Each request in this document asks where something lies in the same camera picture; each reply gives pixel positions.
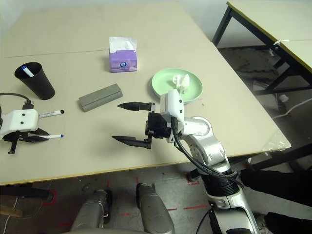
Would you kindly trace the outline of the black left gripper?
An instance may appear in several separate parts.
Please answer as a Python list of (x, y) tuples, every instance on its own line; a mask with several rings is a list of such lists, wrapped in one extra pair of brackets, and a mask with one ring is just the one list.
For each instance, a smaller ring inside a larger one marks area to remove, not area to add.
[(49, 136), (50, 135), (48, 132), (46, 132), (45, 130), (43, 130), (41, 128), (37, 128), (34, 131), (34, 134), (36, 136), (28, 136), (28, 134), (29, 134), (29, 132), (20, 132), (20, 131), (15, 131), (15, 132), (11, 132), (9, 134), (6, 134), (3, 137), (3, 140), (11, 142), (11, 148), (10, 148), (10, 151), (8, 152), (8, 154), (14, 154), (15, 153), (16, 146), (17, 146), (17, 143), (19, 140), (24, 141), (24, 142), (31, 142), (31, 143), (42, 142), (42, 141), (48, 141), (48, 139), (45, 137), (41, 137), (41, 136)]

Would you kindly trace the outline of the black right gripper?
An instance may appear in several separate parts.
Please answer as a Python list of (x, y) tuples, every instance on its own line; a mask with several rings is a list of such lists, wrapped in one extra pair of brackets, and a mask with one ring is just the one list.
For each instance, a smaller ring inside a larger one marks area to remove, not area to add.
[(131, 136), (112, 136), (115, 140), (124, 143), (128, 146), (141, 147), (151, 149), (152, 138), (169, 138), (171, 135), (171, 128), (167, 126), (167, 121), (159, 113), (155, 113), (156, 105), (153, 102), (126, 102), (118, 105), (119, 108), (123, 108), (130, 111), (149, 111), (148, 119), (145, 125), (144, 140), (137, 140)]

